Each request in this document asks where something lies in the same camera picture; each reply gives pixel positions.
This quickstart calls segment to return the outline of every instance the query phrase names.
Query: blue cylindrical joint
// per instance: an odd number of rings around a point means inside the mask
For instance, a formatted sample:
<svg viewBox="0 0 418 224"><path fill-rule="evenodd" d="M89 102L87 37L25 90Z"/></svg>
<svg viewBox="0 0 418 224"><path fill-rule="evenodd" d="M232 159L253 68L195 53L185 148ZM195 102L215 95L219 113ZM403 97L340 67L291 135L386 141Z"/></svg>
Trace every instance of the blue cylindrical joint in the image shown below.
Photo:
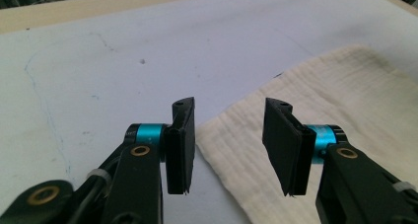
<svg viewBox="0 0 418 224"><path fill-rule="evenodd" d="M313 151L313 163L323 164L323 156L325 155L328 144L337 143L335 133L329 125L307 124L307 127L316 133L316 141Z"/></svg>
<svg viewBox="0 0 418 224"><path fill-rule="evenodd" d="M146 143L153 147L160 145L160 137L163 130L161 123L141 123L136 132L136 143Z"/></svg>

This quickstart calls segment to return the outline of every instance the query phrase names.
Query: white towel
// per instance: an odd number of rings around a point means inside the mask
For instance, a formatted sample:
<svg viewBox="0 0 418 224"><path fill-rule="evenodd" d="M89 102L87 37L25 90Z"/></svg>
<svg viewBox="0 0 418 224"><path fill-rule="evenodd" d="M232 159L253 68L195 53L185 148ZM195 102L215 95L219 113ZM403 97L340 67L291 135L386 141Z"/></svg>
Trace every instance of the white towel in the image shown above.
<svg viewBox="0 0 418 224"><path fill-rule="evenodd" d="M303 124L337 124L350 143L403 181L418 185L418 86L369 48L312 59L197 129L205 159L252 223L319 223L314 205L322 165L306 196L284 196L261 142L265 98L293 105Z"/></svg>

